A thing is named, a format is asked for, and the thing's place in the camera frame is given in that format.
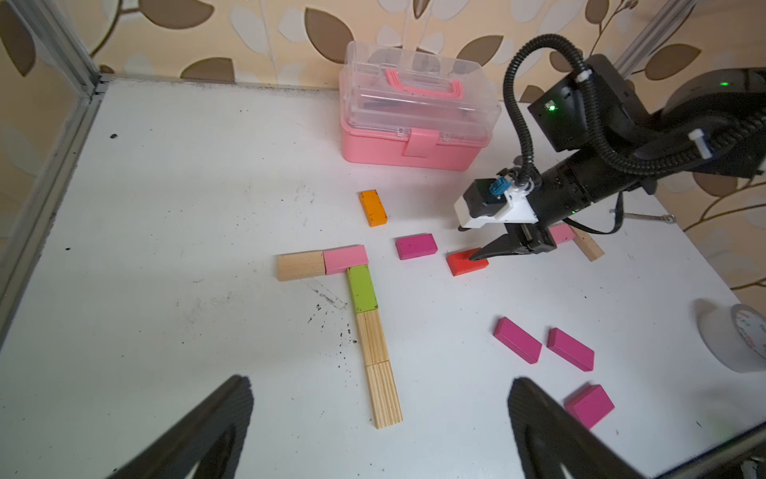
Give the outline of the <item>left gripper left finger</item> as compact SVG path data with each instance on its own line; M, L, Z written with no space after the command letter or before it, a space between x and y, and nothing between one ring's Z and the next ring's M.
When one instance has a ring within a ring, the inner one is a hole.
M233 478L253 413L253 391L234 375L113 478Z

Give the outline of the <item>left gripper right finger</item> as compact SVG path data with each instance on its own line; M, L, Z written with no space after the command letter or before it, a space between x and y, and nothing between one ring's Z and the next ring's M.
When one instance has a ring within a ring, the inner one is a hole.
M507 400L511 427L527 478L640 478L532 379L519 377Z

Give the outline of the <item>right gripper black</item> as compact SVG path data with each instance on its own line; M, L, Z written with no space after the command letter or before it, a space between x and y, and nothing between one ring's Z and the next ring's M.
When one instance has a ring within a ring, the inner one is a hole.
M613 235L622 224L602 232L573 219L573 215L612 195L617 195L616 211L622 214L622 173L608 166L588 149L580 150L544 173L533 171L533 189L528 201L538 216L535 224L503 224L506 233L482 247L472 260L538 255L556 249L550 233L552 225L563 222L590 235Z

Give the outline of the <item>light pink block top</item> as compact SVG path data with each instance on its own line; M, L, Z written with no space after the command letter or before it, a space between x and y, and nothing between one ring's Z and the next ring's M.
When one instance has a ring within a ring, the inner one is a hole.
M575 231L567 224L558 224L550 227L550 233L556 245L562 245L576 237Z

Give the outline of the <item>light pink block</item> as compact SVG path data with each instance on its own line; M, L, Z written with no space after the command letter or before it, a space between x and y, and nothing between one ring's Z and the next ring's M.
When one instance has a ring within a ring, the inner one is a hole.
M558 224L550 227L550 233L556 245L562 245L576 237L575 231L567 224Z
M352 245L351 247L339 247L327 249L323 252L325 273L336 275L345 273L351 267L368 265L369 259L364 245Z

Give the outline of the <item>magenta block bottom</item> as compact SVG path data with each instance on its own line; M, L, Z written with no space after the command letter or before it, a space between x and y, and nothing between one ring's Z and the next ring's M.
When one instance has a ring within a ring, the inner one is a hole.
M586 429L593 429L616 407L600 384L589 385L565 402L565 409Z

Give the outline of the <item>magenta block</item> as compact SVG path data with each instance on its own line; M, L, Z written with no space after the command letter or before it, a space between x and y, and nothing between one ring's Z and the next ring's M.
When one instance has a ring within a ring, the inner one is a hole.
M589 385L565 402L565 409L586 429L593 429L616 407L600 384Z
M494 338L506 345L518 357L528 364L536 364L542 352L543 345L527 333L522 327L513 323L508 317L501 317L494 329Z
M591 372L594 370L594 359L596 358L594 351L562 329L549 330L547 347L581 371Z
M438 245L431 234L399 238L395 241L395 247L401 261L428 257L438 251Z

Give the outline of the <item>wooden block horizontal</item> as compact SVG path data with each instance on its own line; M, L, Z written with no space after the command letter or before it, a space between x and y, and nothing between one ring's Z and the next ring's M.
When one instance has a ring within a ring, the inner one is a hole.
M604 250L596 243L588 233L572 227L574 243L589 261L597 261L604 256Z

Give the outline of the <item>red block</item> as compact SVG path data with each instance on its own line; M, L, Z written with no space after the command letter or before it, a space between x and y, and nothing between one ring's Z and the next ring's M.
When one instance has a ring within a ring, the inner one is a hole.
M474 271L480 271L486 269L489 265L488 259L472 260L475 253L479 253L480 249L467 249L467 251L458 251L458 253L451 253L447 257L448 267L453 277L459 275L466 275L467 273L474 273Z

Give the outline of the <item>wooden block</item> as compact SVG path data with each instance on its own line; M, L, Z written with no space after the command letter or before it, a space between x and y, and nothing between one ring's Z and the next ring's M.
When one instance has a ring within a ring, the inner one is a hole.
M356 324L366 366L389 361L389 353L378 309L357 313Z
M377 429L383 429L403 421L402 409L389 361L366 367L373 421Z
M326 275L324 255L322 251L305 251L279 255L276 259L277 279L279 281L294 281Z

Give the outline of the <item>lime green block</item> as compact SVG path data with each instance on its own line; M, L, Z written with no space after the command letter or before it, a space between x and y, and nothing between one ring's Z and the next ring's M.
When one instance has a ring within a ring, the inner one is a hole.
M368 265L349 267L346 271L355 313L378 309L378 301Z

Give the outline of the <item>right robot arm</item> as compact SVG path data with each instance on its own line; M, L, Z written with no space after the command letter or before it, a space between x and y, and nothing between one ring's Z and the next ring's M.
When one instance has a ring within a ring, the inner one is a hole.
M524 61L550 49L570 73L522 111L515 82ZM643 189L679 172L753 179L765 171L765 72L724 69L680 87L650 113L608 58L584 57L558 34L527 42L511 60L503 101L521 153L493 179L460 197L461 227L500 223L502 237L473 261L536 255L555 247L550 228L572 225L579 211L608 197Z

